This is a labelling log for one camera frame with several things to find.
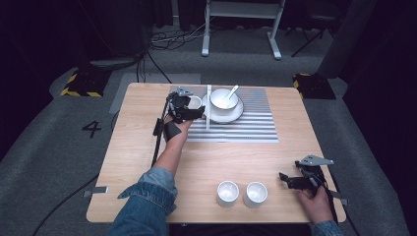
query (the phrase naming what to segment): gray floor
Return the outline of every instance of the gray floor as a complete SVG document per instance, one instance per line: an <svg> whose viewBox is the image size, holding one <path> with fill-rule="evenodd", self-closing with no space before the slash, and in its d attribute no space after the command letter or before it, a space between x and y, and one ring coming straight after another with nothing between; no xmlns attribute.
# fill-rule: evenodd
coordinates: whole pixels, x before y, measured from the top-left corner
<svg viewBox="0 0 417 236"><path fill-rule="evenodd" d="M292 75L314 73L331 42L326 34L291 58L305 39L299 31L288 36L280 31L283 59L276 61L266 30L218 31L211 37L209 57L201 56L201 38L150 54L166 74L198 75L201 84L292 87ZM0 163L0 235L30 235L58 203L100 170L112 133L111 105L123 76L136 73L136 66L113 72L102 98L60 96L73 70L51 85L53 101ZM148 57L146 73L159 74ZM304 104L325 157L335 161L330 170L340 192L350 200L346 210L354 226L361 235L409 235L396 192L342 100L346 84L340 79L330 84L337 100L305 99ZM82 128L94 120L102 129L91 139ZM59 207L37 235L105 235L110 224L86 220L89 199L81 194ZM355 235L348 221L340 226L345 235Z"/></svg>

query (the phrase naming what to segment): spoon handle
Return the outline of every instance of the spoon handle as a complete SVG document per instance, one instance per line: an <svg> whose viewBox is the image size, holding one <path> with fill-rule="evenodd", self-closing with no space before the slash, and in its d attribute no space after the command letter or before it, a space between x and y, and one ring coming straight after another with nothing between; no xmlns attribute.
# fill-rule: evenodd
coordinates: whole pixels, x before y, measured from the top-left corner
<svg viewBox="0 0 417 236"><path fill-rule="evenodd" d="M233 93L239 88L238 85L236 85L235 87L233 87L232 91L226 96L226 99L230 99L230 97L232 97Z"/></svg>

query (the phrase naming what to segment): black chair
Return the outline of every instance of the black chair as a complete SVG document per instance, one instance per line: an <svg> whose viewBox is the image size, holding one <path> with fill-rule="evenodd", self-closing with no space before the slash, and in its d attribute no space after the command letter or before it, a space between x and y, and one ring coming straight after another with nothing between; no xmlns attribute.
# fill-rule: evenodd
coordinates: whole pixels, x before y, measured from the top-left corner
<svg viewBox="0 0 417 236"><path fill-rule="evenodd" d="M297 55L301 50L308 46L317 37L322 37L325 30L328 30L330 35L334 37L338 28L343 22L341 11L338 7L330 1L323 0L307 0L303 1L302 9L300 9L302 15L304 15L301 25L301 29L307 42L302 45L291 57ZM305 30L319 30L313 37L309 38Z"/></svg>

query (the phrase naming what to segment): denim cuff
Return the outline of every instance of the denim cuff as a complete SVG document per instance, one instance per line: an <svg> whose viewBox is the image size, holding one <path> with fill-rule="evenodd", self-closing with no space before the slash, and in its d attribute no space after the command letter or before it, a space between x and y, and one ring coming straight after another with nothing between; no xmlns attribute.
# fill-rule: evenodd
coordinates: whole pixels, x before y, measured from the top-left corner
<svg viewBox="0 0 417 236"><path fill-rule="evenodd" d="M324 221L313 227L312 235L315 236L343 236L339 226L333 220Z"/></svg>
<svg viewBox="0 0 417 236"><path fill-rule="evenodd" d="M165 211L165 215L169 215L176 208L177 194L172 174L163 168L153 167L117 198L136 196L156 204Z"/></svg>

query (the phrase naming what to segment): chopsticks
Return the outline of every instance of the chopsticks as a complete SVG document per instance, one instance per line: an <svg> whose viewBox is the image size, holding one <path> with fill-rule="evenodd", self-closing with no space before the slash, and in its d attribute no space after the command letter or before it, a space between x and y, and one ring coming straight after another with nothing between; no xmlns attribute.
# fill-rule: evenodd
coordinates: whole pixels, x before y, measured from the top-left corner
<svg viewBox="0 0 417 236"><path fill-rule="evenodd" d="M211 101L209 97L211 96L211 85L208 85L208 101L206 102L206 130L209 130L209 113L211 109Z"/></svg>

